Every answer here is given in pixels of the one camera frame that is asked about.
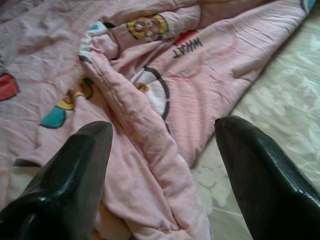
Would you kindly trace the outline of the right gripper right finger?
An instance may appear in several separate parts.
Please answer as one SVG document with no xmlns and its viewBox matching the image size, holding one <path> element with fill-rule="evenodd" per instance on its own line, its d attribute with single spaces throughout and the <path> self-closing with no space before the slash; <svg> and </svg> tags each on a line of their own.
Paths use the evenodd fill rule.
<svg viewBox="0 0 320 240">
<path fill-rule="evenodd" d="M 320 193 L 270 136 L 229 115 L 215 121 L 215 138 L 253 239 L 319 239 Z"/>
</svg>

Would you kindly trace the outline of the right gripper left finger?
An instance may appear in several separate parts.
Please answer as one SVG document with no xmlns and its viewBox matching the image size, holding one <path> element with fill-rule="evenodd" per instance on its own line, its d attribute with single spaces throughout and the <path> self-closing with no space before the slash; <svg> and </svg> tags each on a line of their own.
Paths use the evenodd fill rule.
<svg viewBox="0 0 320 240">
<path fill-rule="evenodd" d="M 71 135 L 0 213 L 3 240 L 89 240 L 100 205 L 113 127 L 94 121 Z"/>
</svg>

